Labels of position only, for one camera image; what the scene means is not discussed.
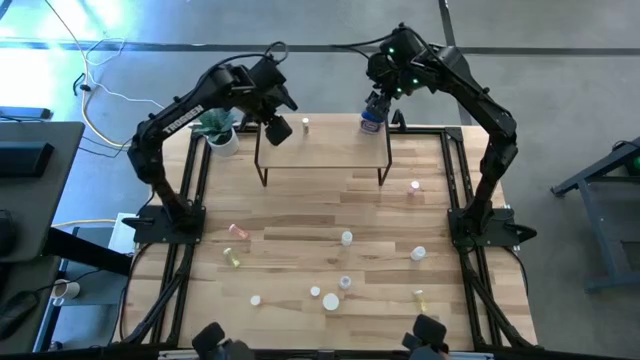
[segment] yellow object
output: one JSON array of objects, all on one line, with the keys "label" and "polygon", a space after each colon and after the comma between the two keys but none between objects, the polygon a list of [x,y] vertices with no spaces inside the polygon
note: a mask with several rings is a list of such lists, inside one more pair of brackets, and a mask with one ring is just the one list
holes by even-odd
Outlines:
[{"label": "yellow object", "polygon": [[413,296],[416,298],[418,302],[418,310],[424,315],[427,314],[427,300],[424,299],[424,295],[422,294],[422,290],[416,290],[413,292]]},{"label": "yellow object", "polygon": [[224,256],[227,258],[227,261],[229,262],[230,265],[233,265],[233,267],[237,268],[238,266],[240,266],[240,260],[238,260],[238,258],[236,257],[236,255],[233,253],[233,251],[231,250],[231,248],[226,248],[224,249],[224,251],[222,252],[224,254]]}]

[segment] wooden tabletop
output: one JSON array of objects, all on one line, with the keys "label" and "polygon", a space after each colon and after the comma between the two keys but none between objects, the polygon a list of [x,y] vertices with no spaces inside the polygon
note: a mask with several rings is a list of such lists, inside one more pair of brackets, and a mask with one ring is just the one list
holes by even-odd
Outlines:
[{"label": "wooden tabletop", "polygon": [[[298,116],[313,121],[332,115]],[[477,184],[487,134],[480,127],[462,129]],[[401,349],[402,337],[419,313],[412,292],[423,290],[427,314],[447,326],[450,347],[472,349],[460,263],[445,215],[450,205],[440,139],[392,135],[391,141],[394,163],[382,187],[373,181],[375,172],[365,169],[284,169],[271,174],[264,188],[253,164],[255,135],[240,135],[236,155],[212,157],[205,235],[194,256],[179,345],[190,347],[202,328],[217,321],[227,336],[253,348]],[[175,189],[188,143],[189,130],[183,129],[164,145],[167,177]],[[457,159],[453,146],[451,150]],[[412,180],[420,181],[422,190],[408,197]],[[504,203],[500,187],[493,200],[496,206]],[[232,223],[249,231],[251,239],[230,234]],[[345,230],[354,236],[347,248],[340,244]],[[419,245],[427,249],[427,258],[413,262],[409,253]],[[227,247],[237,253],[240,268],[225,261]],[[166,252],[167,245],[155,244],[139,261],[126,304],[127,334],[158,296]],[[518,263],[503,249],[486,252],[496,302],[535,343]],[[338,287],[344,275],[353,281],[346,291]],[[319,298],[309,294],[312,286],[320,287]],[[322,307],[322,296],[329,292],[340,298],[333,312]],[[250,304],[253,295],[262,297],[260,306]],[[484,307],[479,311],[488,340]],[[171,313],[165,317],[165,334]]]},{"label": "wooden tabletop", "polygon": [[[293,133],[273,146],[261,132],[262,168],[383,168],[388,165],[386,131],[360,131],[359,114],[284,114]],[[305,135],[302,119],[309,119]]]}]

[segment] yellow cable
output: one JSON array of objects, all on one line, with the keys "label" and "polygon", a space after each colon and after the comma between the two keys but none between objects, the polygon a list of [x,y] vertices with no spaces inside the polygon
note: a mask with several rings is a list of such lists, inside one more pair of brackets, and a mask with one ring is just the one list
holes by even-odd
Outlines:
[{"label": "yellow cable", "polygon": [[53,225],[51,225],[51,227],[65,227],[65,226],[71,226],[71,225],[76,225],[76,224],[95,224],[95,223],[113,223],[113,224],[115,224],[116,221],[114,219],[74,220],[74,221],[67,221],[67,222],[59,223],[59,224],[53,224]]},{"label": "yellow cable", "polygon": [[[87,61],[87,56],[85,55],[84,51],[82,51],[82,46],[80,46],[80,42],[78,42],[78,39],[76,38],[76,36],[73,34],[73,32],[71,31],[71,29],[69,29],[69,26],[67,26],[67,23],[64,22],[64,20],[62,20],[62,17],[60,16],[60,14],[58,14],[58,12],[56,11],[56,9],[53,8],[53,6],[51,6],[51,4],[49,3],[49,0],[44,0],[45,3],[47,3],[47,5],[49,5],[49,8],[51,9],[51,11],[53,11],[53,13],[58,17],[58,19],[60,20],[60,22],[62,23],[62,25],[64,25],[64,27],[67,29],[67,31],[69,32],[69,34],[71,35],[71,37],[73,38],[73,41],[76,43],[76,46],[78,47],[78,50],[80,51],[80,54],[82,55],[82,60],[84,62],[84,73],[85,73],[85,77],[84,77],[84,84],[86,86],[89,86],[89,63]],[[125,144],[120,144],[117,143],[111,139],[109,139],[106,135],[102,134],[91,122],[91,120],[89,120],[89,116],[87,116],[87,101],[86,101],[86,91],[82,91],[82,117],[84,118],[84,121],[87,123],[87,125],[89,125],[89,128],[91,128],[91,130],[98,135],[98,137],[100,137],[102,140],[104,140],[104,142],[106,142],[109,145],[112,146],[116,146],[116,147],[123,147],[123,148],[128,148],[129,145],[125,145]]]}]

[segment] potted plant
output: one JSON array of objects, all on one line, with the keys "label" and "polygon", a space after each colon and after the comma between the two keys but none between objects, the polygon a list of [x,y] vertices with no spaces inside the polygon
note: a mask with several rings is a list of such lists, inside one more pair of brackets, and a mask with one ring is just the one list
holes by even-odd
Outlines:
[{"label": "potted plant", "polygon": [[223,109],[205,111],[200,117],[200,124],[193,128],[207,139],[214,154],[222,157],[231,156],[238,151],[240,140],[233,130],[233,115]]}]

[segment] white flower pot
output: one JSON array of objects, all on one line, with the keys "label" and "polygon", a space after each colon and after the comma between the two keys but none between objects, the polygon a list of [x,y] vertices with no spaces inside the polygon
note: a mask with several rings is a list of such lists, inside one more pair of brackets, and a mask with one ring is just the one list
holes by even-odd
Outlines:
[{"label": "white flower pot", "polygon": [[207,142],[209,143],[209,146],[211,146],[211,151],[221,157],[229,157],[235,154],[240,147],[240,140],[238,139],[238,135],[236,135],[235,130],[231,129],[231,134],[231,139],[223,145],[216,145],[207,138]]}]

